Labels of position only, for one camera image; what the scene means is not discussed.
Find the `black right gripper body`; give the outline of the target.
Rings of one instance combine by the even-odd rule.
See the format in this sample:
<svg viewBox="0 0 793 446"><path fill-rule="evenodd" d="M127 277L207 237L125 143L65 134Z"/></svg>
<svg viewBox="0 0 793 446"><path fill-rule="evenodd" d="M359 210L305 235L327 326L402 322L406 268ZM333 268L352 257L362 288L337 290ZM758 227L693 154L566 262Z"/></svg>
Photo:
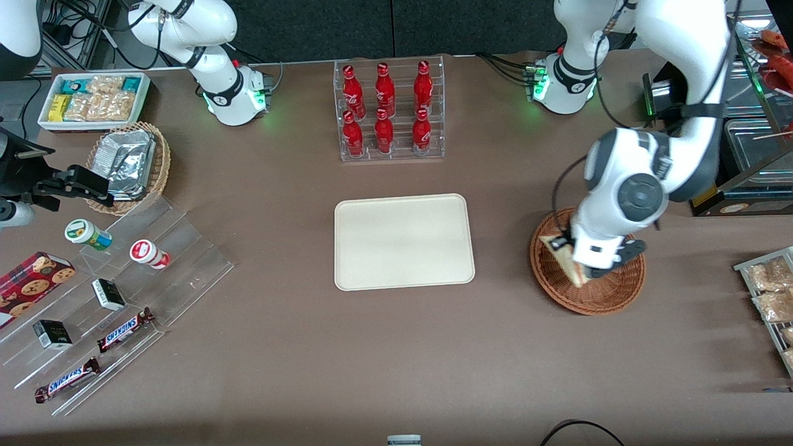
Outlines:
<svg viewBox="0 0 793 446"><path fill-rule="evenodd" d="M17 203L36 203L34 196L56 195L50 181L56 169L49 167L46 155L56 150L9 132L2 131L2 198Z"/></svg>

